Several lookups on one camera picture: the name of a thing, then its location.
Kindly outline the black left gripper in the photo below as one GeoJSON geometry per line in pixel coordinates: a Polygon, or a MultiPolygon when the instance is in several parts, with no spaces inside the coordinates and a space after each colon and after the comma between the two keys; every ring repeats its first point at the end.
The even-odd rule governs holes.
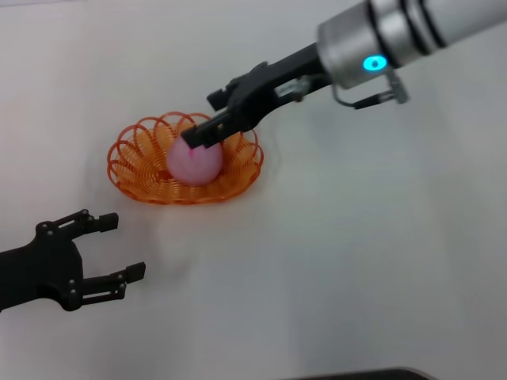
{"type": "Polygon", "coordinates": [[[83,279],[82,258],[73,242],[85,234],[115,230],[118,223],[117,213],[95,218],[83,209],[38,224],[27,245],[1,253],[1,310],[42,298],[57,302],[66,311],[123,299],[127,285],[144,278],[146,264],[83,279]]]}

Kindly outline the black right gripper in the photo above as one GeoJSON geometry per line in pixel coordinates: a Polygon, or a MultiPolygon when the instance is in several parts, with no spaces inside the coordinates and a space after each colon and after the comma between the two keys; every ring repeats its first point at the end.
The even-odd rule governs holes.
{"type": "Polygon", "coordinates": [[[255,128],[269,113],[329,85],[316,44],[282,60],[254,67],[207,96],[215,111],[227,111],[181,133],[194,149],[209,148],[237,132],[255,128]]]}

